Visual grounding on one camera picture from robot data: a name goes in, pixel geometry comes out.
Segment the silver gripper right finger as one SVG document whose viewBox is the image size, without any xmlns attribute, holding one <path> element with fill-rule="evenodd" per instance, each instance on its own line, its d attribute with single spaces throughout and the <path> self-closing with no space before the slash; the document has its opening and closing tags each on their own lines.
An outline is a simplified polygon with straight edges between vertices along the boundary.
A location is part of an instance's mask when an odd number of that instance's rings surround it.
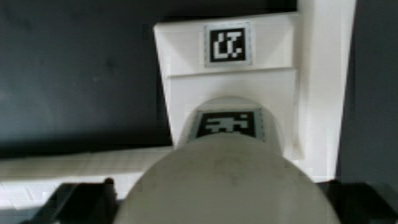
<svg viewBox="0 0 398 224">
<path fill-rule="evenodd" d="M 398 224 L 398 212 L 366 183 L 318 183 L 341 224 Z"/>
</svg>

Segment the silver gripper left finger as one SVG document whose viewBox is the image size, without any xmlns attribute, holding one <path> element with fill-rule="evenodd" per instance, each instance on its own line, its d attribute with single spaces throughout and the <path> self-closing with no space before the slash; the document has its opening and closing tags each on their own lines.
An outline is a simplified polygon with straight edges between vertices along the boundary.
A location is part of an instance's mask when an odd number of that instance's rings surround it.
<svg viewBox="0 0 398 224">
<path fill-rule="evenodd" d="M 62 183 L 33 217 L 19 224 L 112 224 L 115 213 L 113 179 Z"/>
</svg>

